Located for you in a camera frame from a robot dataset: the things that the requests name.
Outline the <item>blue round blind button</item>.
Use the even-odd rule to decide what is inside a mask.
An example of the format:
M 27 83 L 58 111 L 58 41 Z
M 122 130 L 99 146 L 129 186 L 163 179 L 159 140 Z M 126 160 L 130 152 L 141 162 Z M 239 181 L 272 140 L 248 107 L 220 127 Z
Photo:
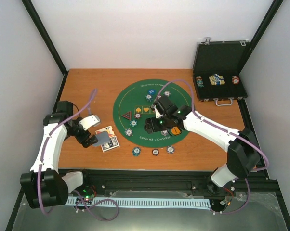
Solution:
M 156 94 L 156 90 L 155 90 L 155 89 L 149 89 L 149 90 L 147 91 L 147 93 L 148 93 L 149 95 L 155 95 L 155 94 Z

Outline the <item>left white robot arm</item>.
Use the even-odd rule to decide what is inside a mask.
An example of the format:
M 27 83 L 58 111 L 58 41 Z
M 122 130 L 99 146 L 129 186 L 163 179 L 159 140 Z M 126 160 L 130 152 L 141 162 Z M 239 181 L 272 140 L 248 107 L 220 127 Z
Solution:
M 76 189 L 79 193 L 87 193 L 91 181 L 84 177 L 84 171 L 72 171 L 60 176 L 58 165 L 62 146 L 69 137 L 75 137 L 84 148 L 99 142 L 89 132 L 89 128 L 97 126 L 100 118 L 90 114 L 85 118 L 73 112 L 74 105 L 69 101 L 57 104 L 55 112 L 46 115 L 43 120 L 43 139 L 37 158 L 28 173 L 23 173 L 20 184 L 31 208 L 64 205 L 68 195 Z

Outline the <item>grey card deck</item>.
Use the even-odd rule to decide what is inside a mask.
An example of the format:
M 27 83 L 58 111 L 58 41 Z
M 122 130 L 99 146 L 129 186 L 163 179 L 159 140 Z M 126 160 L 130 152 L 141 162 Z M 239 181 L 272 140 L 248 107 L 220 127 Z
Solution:
M 107 131 L 96 134 L 94 138 L 93 147 L 98 147 L 109 142 L 109 134 Z

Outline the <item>green blue chip stack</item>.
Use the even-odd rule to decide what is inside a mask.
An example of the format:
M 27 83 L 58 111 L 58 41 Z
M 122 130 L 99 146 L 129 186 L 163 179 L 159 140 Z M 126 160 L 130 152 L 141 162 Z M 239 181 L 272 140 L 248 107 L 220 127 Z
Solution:
M 141 149 L 139 147 L 135 147 L 132 150 L 132 155 L 133 156 L 139 156 L 141 154 Z

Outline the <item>green blue poker chip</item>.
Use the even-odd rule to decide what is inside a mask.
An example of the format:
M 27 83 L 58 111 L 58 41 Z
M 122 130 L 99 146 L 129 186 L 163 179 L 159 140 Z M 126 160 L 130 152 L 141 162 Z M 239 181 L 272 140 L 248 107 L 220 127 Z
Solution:
M 137 126 L 137 125 L 138 125 L 137 120 L 131 120 L 131 121 L 130 121 L 130 126 L 131 126 L 131 127 L 135 127 L 135 126 Z

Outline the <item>red brown chip stack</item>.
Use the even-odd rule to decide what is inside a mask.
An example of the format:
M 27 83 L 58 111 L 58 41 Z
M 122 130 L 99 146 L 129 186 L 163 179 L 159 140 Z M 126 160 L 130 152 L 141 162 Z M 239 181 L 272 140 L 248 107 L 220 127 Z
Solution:
M 154 155 L 154 156 L 159 155 L 159 150 L 158 149 L 153 149 L 152 150 L 152 155 Z

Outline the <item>triangular red dealer button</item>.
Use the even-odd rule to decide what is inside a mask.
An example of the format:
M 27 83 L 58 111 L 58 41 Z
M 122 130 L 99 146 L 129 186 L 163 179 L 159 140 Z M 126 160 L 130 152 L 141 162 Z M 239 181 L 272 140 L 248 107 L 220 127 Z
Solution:
M 132 112 L 131 111 L 127 111 L 127 112 L 125 112 L 125 113 L 123 113 L 122 115 L 121 115 L 121 117 L 122 118 L 125 118 L 125 119 L 127 119 L 127 120 L 131 120 L 131 117 L 132 117 Z

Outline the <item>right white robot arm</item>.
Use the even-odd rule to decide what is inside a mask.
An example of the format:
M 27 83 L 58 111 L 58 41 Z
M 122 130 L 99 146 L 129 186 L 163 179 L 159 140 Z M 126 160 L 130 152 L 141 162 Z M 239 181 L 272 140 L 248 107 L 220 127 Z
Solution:
M 155 100 L 153 108 L 155 116 L 145 120 L 147 133 L 177 127 L 208 139 L 227 153 L 226 163 L 212 173 L 207 183 L 212 195 L 229 182 L 246 178 L 261 159 L 256 137 L 248 128 L 240 131 L 225 127 L 200 114 L 193 105 L 177 107 L 167 96 Z

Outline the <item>orange round blind button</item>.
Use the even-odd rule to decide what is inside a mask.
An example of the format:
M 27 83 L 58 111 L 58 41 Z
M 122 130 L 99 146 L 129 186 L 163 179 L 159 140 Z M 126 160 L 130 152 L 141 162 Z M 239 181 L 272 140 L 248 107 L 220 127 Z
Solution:
M 173 127 L 170 130 L 170 133 L 171 133 L 171 136 L 177 136 L 177 135 L 181 134 L 182 132 L 178 127 Z

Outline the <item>purple white chip stack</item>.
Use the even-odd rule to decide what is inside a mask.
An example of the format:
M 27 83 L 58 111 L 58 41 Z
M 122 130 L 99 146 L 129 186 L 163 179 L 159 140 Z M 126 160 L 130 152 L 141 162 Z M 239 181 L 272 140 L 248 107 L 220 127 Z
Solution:
M 166 151 L 169 154 L 173 154 L 175 151 L 175 148 L 173 146 L 167 146 Z

